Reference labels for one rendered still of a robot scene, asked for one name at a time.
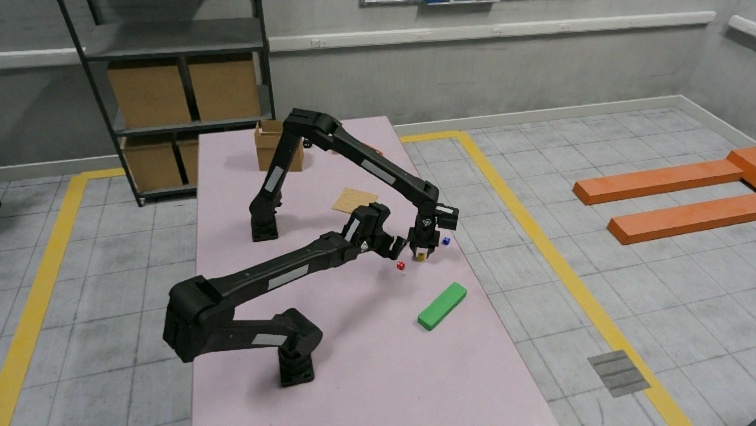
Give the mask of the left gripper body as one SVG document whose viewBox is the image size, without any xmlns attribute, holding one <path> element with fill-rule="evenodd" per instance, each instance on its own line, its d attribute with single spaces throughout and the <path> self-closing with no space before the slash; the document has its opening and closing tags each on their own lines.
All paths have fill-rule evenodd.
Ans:
<svg viewBox="0 0 756 426">
<path fill-rule="evenodd" d="M 415 234 L 414 227 L 409 228 L 407 237 L 408 243 L 413 242 L 414 247 L 435 250 L 435 246 L 438 247 L 439 245 L 440 231 L 435 230 L 433 237 L 433 230 L 434 226 L 431 228 L 423 229 L 419 227 L 416 222 Z"/>
</svg>

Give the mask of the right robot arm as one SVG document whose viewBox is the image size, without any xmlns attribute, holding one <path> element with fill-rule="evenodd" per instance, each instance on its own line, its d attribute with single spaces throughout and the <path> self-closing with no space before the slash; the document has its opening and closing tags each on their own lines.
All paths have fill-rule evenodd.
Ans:
<svg viewBox="0 0 756 426">
<path fill-rule="evenodd" d="M 384 245 L 387 233 L 380 228 L 390 214 L 382 203 L 360 205 L 342 233 L 330 231 L 305 247 L 227 276 L 207 280 L 198 275 L 175 284 L 162 339 L 183 363 L 211 352 L 278 347 L 282 386 L 312 382 L 311 352 L 323 337 L 318 326 L 296 308 L 272 320 L 233 320 L 235 308 L 311 273 L 356 260 L 369 250 L 369 235 L 372 248 Z"/>
</svg>

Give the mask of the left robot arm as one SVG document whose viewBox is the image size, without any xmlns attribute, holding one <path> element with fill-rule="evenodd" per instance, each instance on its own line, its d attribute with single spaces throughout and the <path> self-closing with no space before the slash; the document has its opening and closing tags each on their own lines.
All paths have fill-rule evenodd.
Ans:
<svg viewBox="0 0 756 426">
<path fill-rule="evenodd" d="M 329 114 L 293 108 L 283 122 L 283 132 L 264 183 L 249 206 L 253 242 L 278 238 L 275 208 L 283 204 L 281 187 L 302 137 L 325 152 L 330 149 L 341 154 L 412 202 L 418 208 L 414 234 L 416 222 L 423 229 L 434 226 L 433 237 L 436 225 L 456 231 L 459 209 L 437 203 L 436 186 L 392 163 L 350 135 L 342 125 Z"/>
</svg>

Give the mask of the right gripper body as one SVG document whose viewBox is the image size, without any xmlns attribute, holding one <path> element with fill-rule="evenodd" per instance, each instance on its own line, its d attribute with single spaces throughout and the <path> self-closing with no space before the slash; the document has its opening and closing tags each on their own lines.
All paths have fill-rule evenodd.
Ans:
<svg viewBox="0 0 756 426">
<path fill-rule="evenodd" d="M 370 235 L 369 235 L 369 238 L 370 238 L 370 248 L 367 252 L 373 251 L 383 258 L 389 258 L 393 261 L 396 260 L 401 246 L 394 243 L 392 250 L 390 250 L 390 246 L 394 241 L 394 236 L 390 236 L 389 234 L 387 234 L 384 245 L 373 247 L 373 248 L 372 248 L 372 239 Z"/>
</svg>

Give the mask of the tan mottled mat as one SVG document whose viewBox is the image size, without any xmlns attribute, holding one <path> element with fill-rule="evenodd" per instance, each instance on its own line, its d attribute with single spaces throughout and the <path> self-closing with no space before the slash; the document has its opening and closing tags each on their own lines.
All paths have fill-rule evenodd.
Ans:
<svg viewBox="0 0 756 426">
<path fill-rule="evenodd" d="M 345 187 L 332 209 L 352 214 L 352 211 L 360 205 L 369 206 L 377 200 L 379 195 Z"/>
</svg>

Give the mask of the open brown cardboard box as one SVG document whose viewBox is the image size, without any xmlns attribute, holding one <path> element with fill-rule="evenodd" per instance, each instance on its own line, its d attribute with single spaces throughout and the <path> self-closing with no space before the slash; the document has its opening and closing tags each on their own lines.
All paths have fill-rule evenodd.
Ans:
<svg viewBox="0 0 756 426">
<path fill-rule="evenodd" d="M 269 170 L 270 164 L 283 132 L 283 122 L 284 121 L 261 120 L 262 132 L 272 133 L 261 133 L 259 131 L 259 125 L 257 122 L 257 126 L 254 132 L 254 139 L 260 171 Z M 303 140 L 301 139 L 288 172 L 302 172 L 303 158 Z"/>
</svg>

